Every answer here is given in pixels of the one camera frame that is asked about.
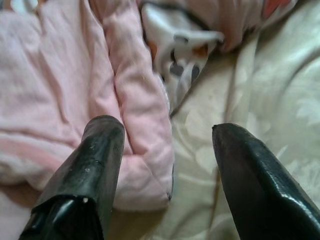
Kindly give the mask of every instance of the bedding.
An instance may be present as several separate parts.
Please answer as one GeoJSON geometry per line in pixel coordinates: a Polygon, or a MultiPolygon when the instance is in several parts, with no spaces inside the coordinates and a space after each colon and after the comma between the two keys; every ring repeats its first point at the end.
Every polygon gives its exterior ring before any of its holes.
{"type": "Polygon", "coordinates": [[[0,183],[43,189],[89,120],[111,115],[125,126],[114,207],[168,205],[168,105],[134,2],[49,0],[36,14],[1,11],[0,52],[0,183]]]}
{"type": "MultiPolygon", "coordinates": [[[[225,122],[263,140],[320,207],[319,11],[318,0],[302,1],[240,49],[210,57],[171,119],[176,161],[168,209],[115,210],[108,239],[238,240],[211,141],[211,127],[225,122]]],[[[5,240],[18,239],[37,194],[1,187],[5,240]]]]}

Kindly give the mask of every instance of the beige bedsheet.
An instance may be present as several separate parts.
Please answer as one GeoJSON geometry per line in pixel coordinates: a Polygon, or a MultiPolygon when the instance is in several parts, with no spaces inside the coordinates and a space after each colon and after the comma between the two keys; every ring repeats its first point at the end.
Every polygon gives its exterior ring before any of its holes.
{"type": "MultiPolygon", "coordinates": [[[[319,12],[319,0],[305,0],[238,52],[213,57],[172,117],[176,163],[169,209],[115,211],[109,240],[239,239],[211,141],[211,127],[223,122],[262,139],[320,207],[319,12]]],[[[3,240],[18,238],[37,196],[30,192],[25,186],[2,188],[0,233],[10,233],[3,240]],[[8,218],[16,225],[6,225],[8,218]]]]}

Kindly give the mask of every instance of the pink fabric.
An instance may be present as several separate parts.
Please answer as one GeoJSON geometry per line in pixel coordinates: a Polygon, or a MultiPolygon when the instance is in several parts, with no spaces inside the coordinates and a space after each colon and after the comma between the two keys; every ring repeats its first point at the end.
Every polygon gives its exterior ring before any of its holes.
{"type": "Polygon", "coordinates": [[[41,190],[87,122],[111,115],[126,129],[114,206],[166,207],[171,126],[135,2],[49,0],[38,16],[2,11],[0,53],[1,183],[41,190]]]}

